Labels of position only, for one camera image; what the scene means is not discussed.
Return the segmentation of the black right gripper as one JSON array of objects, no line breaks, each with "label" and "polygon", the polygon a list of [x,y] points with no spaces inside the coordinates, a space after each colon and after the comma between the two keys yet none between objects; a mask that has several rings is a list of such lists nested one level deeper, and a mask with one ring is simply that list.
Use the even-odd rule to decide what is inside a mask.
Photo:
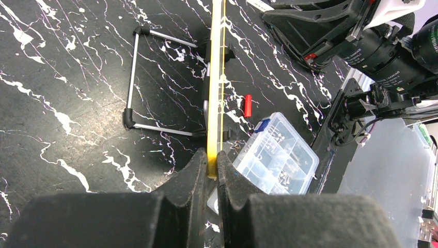
[{"label": "black right gripper", "polygon": [[428,70],[406,38],[413,33],[415,12],[364,29],[378,1],[270,1],[274,10],[262,19],[277,28],[309,64],[339,56],[381,86],[417,86]]}]

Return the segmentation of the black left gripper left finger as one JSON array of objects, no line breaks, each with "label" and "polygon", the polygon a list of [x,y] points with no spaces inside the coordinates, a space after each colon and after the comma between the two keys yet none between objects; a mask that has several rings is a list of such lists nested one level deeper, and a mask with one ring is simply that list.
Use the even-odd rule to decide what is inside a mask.
[{"label": "black left gripper left finger", "polygon": [[52,194],[31,200],[6,247],[203,247],[207,154],[150,193]]}]

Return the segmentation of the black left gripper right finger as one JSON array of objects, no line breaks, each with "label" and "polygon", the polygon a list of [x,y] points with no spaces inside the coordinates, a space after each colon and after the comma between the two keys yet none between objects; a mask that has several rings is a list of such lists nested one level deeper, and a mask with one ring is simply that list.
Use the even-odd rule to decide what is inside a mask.
[{"label": "black left gripper right finger", "polygon": [[342,194],[268,195],[217,155],[225,247],[400,247],[382,208]]}]

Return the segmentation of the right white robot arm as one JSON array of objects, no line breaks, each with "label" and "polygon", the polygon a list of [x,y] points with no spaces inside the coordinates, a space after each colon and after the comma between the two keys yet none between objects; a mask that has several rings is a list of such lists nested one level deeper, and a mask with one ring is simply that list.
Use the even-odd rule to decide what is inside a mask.
[{"label": "right white robot arm", "polygon": [[337,56],[372,80],[340,93],[328,128],[332,143],[370,138],[360,120],[437,114],[437,16],[414,32],[424,1],[279,1],[262,14],[273,36],[302,67],[321,73]]}]

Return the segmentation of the white red whiteboard marker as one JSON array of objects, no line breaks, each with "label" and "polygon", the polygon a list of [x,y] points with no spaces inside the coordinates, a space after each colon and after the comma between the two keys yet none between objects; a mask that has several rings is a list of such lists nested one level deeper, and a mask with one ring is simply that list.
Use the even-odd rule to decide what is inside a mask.
[{"label": "white red whiteboard marker", "polygon": [[252,5],[253,7],[255,7],[256,9],[258,9],[260,12],[274,10],[274,8],[272,8],[270,5],[268,5],[262,0],[247,0],[246,2]]}]

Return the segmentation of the yellow framed whiteboard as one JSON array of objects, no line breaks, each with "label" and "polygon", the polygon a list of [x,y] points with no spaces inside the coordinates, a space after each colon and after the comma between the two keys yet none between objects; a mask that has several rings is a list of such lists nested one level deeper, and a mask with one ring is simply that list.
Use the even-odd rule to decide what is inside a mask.
[{"label": "yellow framed whiteboard", "polygon": [[217,155],[223,149],[226,1],[213,1],[207,122],[207,175],[217,179]]}]

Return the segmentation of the red marker cap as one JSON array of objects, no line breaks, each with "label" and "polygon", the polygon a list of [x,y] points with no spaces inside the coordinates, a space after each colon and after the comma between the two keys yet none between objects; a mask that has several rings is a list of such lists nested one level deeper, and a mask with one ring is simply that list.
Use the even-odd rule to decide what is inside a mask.
[{"label": "red marker cap", "polygon": [[244,117],[249,118],[252,116],[252,95],[246,95],[244,101]]}]

